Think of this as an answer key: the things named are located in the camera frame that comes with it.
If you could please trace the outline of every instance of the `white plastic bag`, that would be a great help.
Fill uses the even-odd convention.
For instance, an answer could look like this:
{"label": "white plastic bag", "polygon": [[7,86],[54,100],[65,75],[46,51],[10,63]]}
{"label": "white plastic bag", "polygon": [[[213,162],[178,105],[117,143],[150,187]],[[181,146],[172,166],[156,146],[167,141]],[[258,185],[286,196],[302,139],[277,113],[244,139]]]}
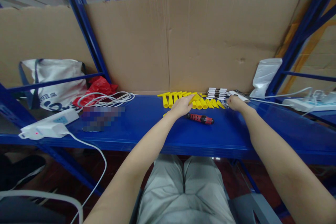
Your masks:
{"label": "white plastic bag", "polygon": [[250,97],[265,96],[268,85],[273,80],[273,77],[281,64],[281,58],[263,59],[259,62],[257,72],[253,79],[253,86],[255,89],[251,92]]}
{"label": "white plastic bag", "polygon": [[[22,63],[31,70],[34,83],[56,81],[84,75],[82,73],[83,63],[72,59],[31,59]],[[23,84],[26,85],[22,74],[21,78]],[[86,81],[85,79],[81,79],[41,87],[38,90],[31,90],[30,92],[33,96],[31,100],[37,100],[36,96],[38,95],[41,108],[50,111],[62,111],[69,108],[78,110],[79,108],[74,106],[72,102],[77,97],[83,96],[86,90]]]}

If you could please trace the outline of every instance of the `yellow plastic pin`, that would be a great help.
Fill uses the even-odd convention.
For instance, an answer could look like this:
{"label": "yellow plastic pin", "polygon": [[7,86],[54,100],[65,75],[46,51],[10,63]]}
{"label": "yellow plastic pin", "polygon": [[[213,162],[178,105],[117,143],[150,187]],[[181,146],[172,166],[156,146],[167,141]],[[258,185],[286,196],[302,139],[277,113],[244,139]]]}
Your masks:
{"label": "yellow plastic pin", "polygon": [[208,105],[209,108],[214,109],[214,106],[211,104],[209,99],[206,99],[205,102],[206,102],[206,104]]}
{"label": "yellow plastic pin", "polygon": [[169,108],[172,108],[172,106],[174,105],[174,102],[173,102],[173,94],[176,94],[176,92],[170,93],[170,94],[168,95],[168,107],[169,107]]}
{"label": "yellow plastic pin", "polygon": [[195,101],[195,103],[196,103],[197,109],[202,109],[203,108],[200,101]]}
{"label": "yellow plastic pin", "polygon": [[222,109],[225,109],[224,106],[223,106],[223,104],[222,104],[219,100],[217,100],[217,105],[218,105],[219,107],[221,107]]}
{"label": "yellow plastic pin", "polygon": [[211,99],[210,102],[211,102],[211,104],[212,104],[215,108],[219,109],[219,107],[218,107],[217,102],[216,102],[215,99]]}
{"label": "yellow plastic pin", "polygon": [[184,92],[180,93],[180,94],[178,95],[178,98],[179,98],[179,99],[182,98],[183,95],[186,94],[186,93],[187,93],[187,91],[184,91]]}
{"label": "yellow plastic pin", "polygon": [[207,109],[208,108],[207,103],[203,100],[202,97],[199,98],[199,101],[201,102],[203,109]]}
{"label": "yellow plastic pin", "polygon": [[194,97],[190,100],[189,104],[200,99],[198,93],[192,93],[192,95],[194,95]]}
{"label": "yellow plastic pin", "polygon": [[178,96],[180,93],[182,93],[182,91],[177,92],[177,93],[174,94],[174,103],[177,101],[177,99],[178,99],[177,96]]}
{"label": "yellow plastic pin", "polygon": [[167,101],[167,95],[169,95],[170,92],[159,94],[158,97],[162,97],[163,107],[168,108],[168,101]]}

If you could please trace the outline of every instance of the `human arm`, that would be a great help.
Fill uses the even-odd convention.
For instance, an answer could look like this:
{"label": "human arm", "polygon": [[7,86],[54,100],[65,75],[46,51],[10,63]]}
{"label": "human arm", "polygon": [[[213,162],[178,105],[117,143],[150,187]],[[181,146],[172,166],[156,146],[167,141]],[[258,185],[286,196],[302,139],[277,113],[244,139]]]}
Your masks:
{"label": "human arm", "polygon": [[84,224],[128,224],[144,176],[159,155],[175,121],[187,114],[192,96],[178,99],[124,160]]}
{"label": "human arm", "polygon": [[243,115],[252,145],[295,222],[336,223],[336,200],[289,144],[238,97],[228,104]]}

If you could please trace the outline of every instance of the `white power strip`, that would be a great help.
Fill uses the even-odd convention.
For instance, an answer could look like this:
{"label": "white power strip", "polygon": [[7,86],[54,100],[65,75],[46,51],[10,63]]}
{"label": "white power strip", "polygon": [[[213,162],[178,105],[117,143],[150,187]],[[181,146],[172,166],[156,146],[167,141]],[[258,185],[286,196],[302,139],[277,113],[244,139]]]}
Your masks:
{"label": "white power strip", "polygon": [[43,137],[62,138],[65,134],[61,132],[68,131],[65,125],[78,118],[78,113],[74,109],[67,109],[23,127],[19,137],[22,139],[30,138],[32,140],[39,140]]}
{"label": "white power strip", "polygon": [[290,105],[293,109],[302,112],[336,110],[336,102],[323,103],[318,101],[315,106],[314,101],[303,101],[300,99],[285,99],[282,104]]}

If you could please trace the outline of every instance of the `red plastic bag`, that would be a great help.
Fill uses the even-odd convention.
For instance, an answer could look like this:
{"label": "red plastic bag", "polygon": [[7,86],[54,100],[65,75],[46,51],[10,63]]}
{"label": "red plastic bag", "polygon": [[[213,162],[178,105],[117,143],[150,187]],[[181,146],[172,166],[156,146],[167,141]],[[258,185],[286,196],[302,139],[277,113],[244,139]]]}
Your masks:
{"label": "red plastic bag", "polygon": [[[118,88],[118,85],[108,83],[107,80],[102,76],[93,77],[89,81],[89,83],[91,83],[91,86],[86,91],[85,94],[98,92],[98,93],[103,93],[105,95],[113,95],[114,93],[116,93],[116,90]],[[97,98],[99,96],[101,96],[101,95],[100,94],[93,94],[93,95],[87,96],[83,100],[80,101],[80,104],[82,106],[85,106],[87,103],[89,103],[94,98]],[[73,101],[73,104],[76,105],[77,107],[80,107],[80,106],[78,106],[78,100],[80,98],[81,97],[78,97]]]}

